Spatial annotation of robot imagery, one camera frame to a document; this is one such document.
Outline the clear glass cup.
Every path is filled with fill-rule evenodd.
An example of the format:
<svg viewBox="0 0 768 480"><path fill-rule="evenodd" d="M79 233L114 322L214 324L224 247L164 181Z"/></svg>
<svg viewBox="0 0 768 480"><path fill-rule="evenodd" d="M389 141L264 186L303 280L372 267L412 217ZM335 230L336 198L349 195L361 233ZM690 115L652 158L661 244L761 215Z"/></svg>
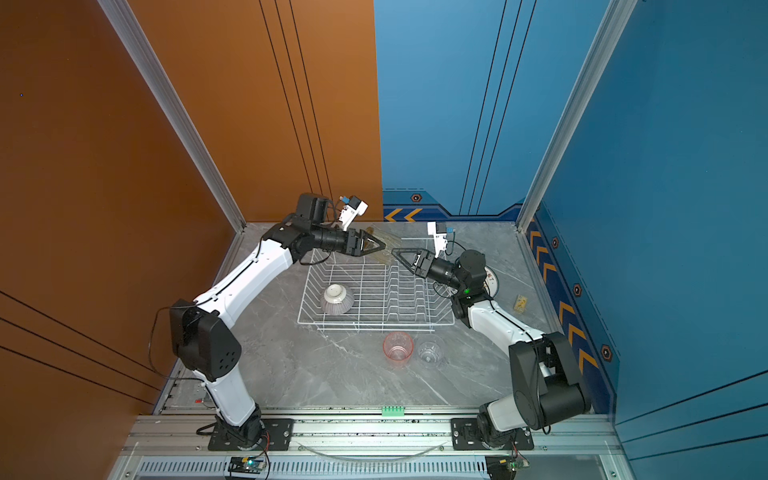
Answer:
<svg viewBox="0 0 768 480"><path fill-rule="evenodd" d="M420 338L416 345L419 360L427 366L438 367L444 361L444 345L439 338Z"/></svg>

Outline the small yellow wooden block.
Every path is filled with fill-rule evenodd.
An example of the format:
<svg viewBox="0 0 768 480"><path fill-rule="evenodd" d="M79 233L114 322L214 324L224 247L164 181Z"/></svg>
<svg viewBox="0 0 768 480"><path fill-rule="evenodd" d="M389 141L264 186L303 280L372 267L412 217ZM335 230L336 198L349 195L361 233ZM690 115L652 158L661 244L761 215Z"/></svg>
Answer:
<svg viewBox="0 0 768 480"><path fill-rule="evenodd" d="M514 302L514 310L518 313L524 313L527 309L528 298L524 295L518 295Z"/></svg>

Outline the right circuit board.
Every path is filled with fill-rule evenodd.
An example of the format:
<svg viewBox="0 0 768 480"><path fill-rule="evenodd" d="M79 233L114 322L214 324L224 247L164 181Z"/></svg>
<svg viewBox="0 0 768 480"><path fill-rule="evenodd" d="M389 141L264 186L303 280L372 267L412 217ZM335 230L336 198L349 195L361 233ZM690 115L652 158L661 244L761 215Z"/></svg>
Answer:
<svg viewBox="0 0 768 480"><path fill-rule="evenodd" d="M515 480L518 462L512 457L486 456L486 472L490 480Z"/></svg>

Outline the aluminium front rail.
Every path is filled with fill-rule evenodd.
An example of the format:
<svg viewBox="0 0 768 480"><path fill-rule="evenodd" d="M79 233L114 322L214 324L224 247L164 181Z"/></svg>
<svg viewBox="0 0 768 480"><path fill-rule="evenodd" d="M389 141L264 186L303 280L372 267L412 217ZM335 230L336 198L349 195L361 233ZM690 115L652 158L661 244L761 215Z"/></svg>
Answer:
<svg viewBox="0 0 768 480"><path fill-rule="evenodd" d="M294 420L288 454L352 456L410 456L419 452L454 455L457 415L411 414L383 417L379 414L329 412L288 413L276 418ZM212 415L140 416L131 428L121 456L209 455L208 439L196 431L213 422ZM554 425L548 434L530 434L533 448L523 454L622 455L624 453L612 424L604 415L581 415Z"/></svg>

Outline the pink glass cup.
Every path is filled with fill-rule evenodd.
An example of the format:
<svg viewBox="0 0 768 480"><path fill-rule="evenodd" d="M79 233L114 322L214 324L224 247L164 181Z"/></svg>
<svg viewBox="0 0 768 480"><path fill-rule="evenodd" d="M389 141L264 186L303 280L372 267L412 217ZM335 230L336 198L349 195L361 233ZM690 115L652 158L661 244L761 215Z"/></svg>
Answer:
<svg viewBox="0 0 768 480"><path fill-rule="evenodd" d="M382 351L388 364L395 368L404 367L409 362L414 348L413 338L402 331L387 334L382 344Z"/></svg>

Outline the yellow glass cup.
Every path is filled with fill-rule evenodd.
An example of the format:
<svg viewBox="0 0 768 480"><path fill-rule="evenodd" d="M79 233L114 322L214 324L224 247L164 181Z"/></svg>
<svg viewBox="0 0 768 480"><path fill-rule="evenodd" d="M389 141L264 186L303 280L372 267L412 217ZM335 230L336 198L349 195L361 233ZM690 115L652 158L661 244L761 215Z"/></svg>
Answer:
<svg viewBox="0 0 768 480"><path fill-rule="evenodd" d="M392 266L396 264L397 261L392 254L392 250L394 248L402 247L402 239L399 236L381 229L377 229L373 226L366 227L365 231L371 236L376 237L378 239L378 243L383 243L385 245L384 249L371 253L367 255L366 258L386 266Z"/></svg>

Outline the white ribbed bowl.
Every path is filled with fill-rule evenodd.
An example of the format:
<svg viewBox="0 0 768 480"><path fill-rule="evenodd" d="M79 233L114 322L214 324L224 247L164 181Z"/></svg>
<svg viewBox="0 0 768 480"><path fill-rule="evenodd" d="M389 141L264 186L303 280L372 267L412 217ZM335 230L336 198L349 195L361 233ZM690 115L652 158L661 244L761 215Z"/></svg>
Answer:
<svg viewBox="0 0 768 480"><path fill-rule="evenodd" d="M323 292L321 308L325 315L344 315L353 305L354 293L343 284L331 284Z"/></svg>

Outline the green terminal connector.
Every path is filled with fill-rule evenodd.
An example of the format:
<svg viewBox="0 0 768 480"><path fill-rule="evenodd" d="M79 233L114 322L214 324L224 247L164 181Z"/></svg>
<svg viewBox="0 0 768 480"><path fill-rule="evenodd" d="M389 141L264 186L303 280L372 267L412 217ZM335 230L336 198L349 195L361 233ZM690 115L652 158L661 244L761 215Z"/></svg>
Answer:
<svg viewBox="0 0 768 480"><path fill-rule="evenodd" d="M405 408L403 406L386 405L381 408L381 415L383 417L402 417L405 415Z"/></svg>

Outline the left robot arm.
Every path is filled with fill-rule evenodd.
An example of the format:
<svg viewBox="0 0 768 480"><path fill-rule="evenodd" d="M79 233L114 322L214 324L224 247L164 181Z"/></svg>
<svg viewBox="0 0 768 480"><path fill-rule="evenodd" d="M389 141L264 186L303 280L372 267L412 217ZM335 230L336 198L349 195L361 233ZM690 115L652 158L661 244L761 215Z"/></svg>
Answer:
<svg viewBox="0 0 768 480"><path fill-rule="evenodd" d="M260 449L267 437L260 407L240 369L242 345L234 327L241 315L309 252L364 257L384 250L384 241L352 225L367 210L357 196L332 200L304 193L295 211L271 226L222 280L193 301L179 300L169 307L172 350L215 407L215 421L204 429L212 437L210 449Z"/></svg>

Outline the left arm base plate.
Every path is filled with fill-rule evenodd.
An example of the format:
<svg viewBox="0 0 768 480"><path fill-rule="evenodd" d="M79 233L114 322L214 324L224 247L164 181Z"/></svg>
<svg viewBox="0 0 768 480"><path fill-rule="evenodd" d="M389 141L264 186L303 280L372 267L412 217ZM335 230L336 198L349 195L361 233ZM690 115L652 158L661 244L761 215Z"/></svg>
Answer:
<svg viewBox="0 0 768 480"><path fill-rule="evenodd" d="M294 430L291 418L260 418L235 427L216 418L209 432L209 451L287 451Z"/></svg>

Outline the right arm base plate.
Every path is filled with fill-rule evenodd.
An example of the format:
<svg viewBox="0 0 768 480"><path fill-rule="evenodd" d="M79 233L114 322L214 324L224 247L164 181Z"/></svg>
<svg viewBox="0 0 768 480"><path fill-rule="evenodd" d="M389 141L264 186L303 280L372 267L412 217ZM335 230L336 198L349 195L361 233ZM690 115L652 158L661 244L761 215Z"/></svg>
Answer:
<svg viewBox="0 0 768 480"><path fill-rule="evenodd" d="M532 451L535 448L533 435L528 428L501 432L478 417L452 418L450 427L453 448L459 451Z"/></svg>

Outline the left circuit board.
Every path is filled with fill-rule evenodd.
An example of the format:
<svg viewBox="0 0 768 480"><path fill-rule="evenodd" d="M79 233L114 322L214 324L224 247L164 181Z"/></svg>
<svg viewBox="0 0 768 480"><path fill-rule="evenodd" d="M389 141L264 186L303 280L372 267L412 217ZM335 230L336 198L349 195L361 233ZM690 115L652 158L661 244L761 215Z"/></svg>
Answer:
<svg viewBox="0 0 768 480"><path fill-rule="evenodd" d="M271 467L262 456L233 456L227 466L230 479L267 479Z"/></svg>

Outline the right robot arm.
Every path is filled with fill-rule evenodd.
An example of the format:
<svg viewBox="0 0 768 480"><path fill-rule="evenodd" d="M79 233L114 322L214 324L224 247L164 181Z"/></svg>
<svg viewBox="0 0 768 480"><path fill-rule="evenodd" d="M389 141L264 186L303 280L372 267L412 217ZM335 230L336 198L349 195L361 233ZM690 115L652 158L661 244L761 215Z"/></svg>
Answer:
<svg viewBox="0 0 768 480"><path fill-rule="evenodd" d="M512 393L484 404L477 415L487 446L500 448L524 429L547 432L590 412L591 395L565 335L545 333L505 311L491 293L484 254L466 250L449 261L424 248L395 248L392 255L414 276L452 288L454 316L508 357Z"/></svg>

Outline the circuit board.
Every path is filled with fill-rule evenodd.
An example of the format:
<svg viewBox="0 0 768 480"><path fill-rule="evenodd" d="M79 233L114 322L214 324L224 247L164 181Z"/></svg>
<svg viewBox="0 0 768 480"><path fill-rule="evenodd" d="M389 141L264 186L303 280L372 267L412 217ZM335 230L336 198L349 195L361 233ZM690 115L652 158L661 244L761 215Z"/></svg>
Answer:
<svg viewBox="0 0 768 480"><path fill-rule="evenodd" d="M267 479L271 467L262 456L233 456L227 466L230 479Z"/></svg>
<svg viewBox="0 0 768 480"><path fill-rule="evenodd" d="M512 457L486 456L486 472L490 480L515 480L518 462Z"/></svg>

